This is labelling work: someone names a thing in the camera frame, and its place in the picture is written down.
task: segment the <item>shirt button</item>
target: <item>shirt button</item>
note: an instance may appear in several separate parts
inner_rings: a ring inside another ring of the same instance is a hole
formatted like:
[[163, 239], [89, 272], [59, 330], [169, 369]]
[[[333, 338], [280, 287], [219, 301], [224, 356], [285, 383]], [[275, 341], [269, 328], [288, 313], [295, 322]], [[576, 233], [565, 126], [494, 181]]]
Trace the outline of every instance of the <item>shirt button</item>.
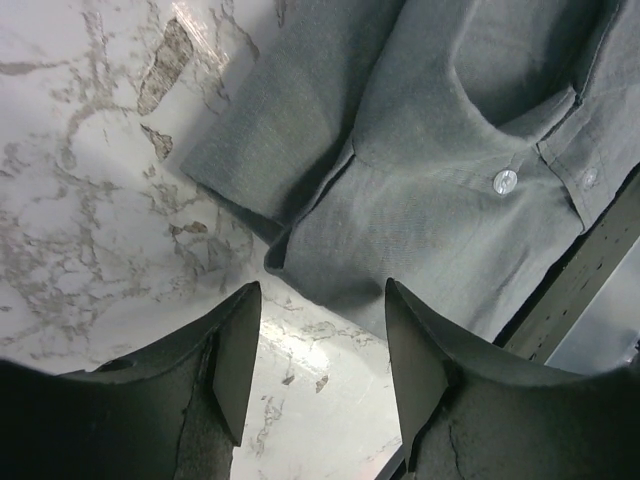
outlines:
[[591, 189], [596, 184], [596, 180], [598, 179], [598, 169], [590, 168], [584, 173], [584, 177], [582, 177], [582, 186], [585, 190]]
[[493, 189], [500, 195], [513, 192], [518, 183], [518, 175], [513, 170], [503, 170], [493, 179]]

